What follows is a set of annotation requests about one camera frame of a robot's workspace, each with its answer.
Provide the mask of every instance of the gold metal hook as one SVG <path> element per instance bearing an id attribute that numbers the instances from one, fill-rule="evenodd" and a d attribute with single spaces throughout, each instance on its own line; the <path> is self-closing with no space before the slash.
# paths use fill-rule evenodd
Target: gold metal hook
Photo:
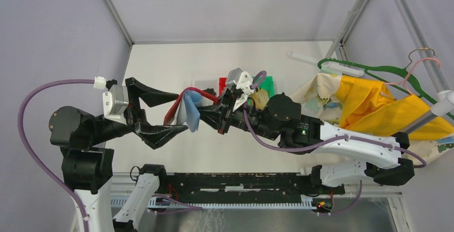
<path id="1" fill-rule="evenodd" d="M 418 49 L 414 49 L 408 54 L 408 58 L 410 60 L 410 63 L 405 67 L 405 69 L 407 69 L 408 66 L 410 66 L 413 63 L 413 60 L 411 59 L 411 54 L 414 53 L 415 51 L 418 51 L 418 50 L 431 50 L 434 53 L 435 57 L 438 56 L 438 54 L 435 53 L 435 50 L 432 49 L 432 48 L 429 48 L 429 47 L 421 47 L 421 48 L 418 48 Z"/>

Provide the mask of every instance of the yellow cloth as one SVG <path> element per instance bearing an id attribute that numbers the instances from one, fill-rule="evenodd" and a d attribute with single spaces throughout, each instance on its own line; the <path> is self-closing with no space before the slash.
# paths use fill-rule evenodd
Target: yellow cloth
<path id="1" fill-rule="evenodd" d="M 342 76 L 336 98 L 344 104 L 339 127 L 376 136 L 390 136 L 427 112 L 416 95 L 395 100 L 384 82 Z M 410 134 L 411 140 L 438 140 L 454 133 L 441 117 Z"/>

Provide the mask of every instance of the white gear rack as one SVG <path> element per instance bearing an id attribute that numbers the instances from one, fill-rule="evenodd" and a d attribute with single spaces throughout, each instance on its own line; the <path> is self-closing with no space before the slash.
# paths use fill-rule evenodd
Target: white gear rack
<path id="1" fill-rule="evenodd" d="M 128 200 L 128 196 L 112 196 L 111 207 L 121 208 Z M 317 209 L 312 206 L 312 197 L 301 196 L 301 203 L 282 203 L 282 204 L 191 204 L 204 209 Z M 178 204 L 158 205 L 156 197 L 152 197 L 148 202 L 148 208 L 186 208 Z"/>

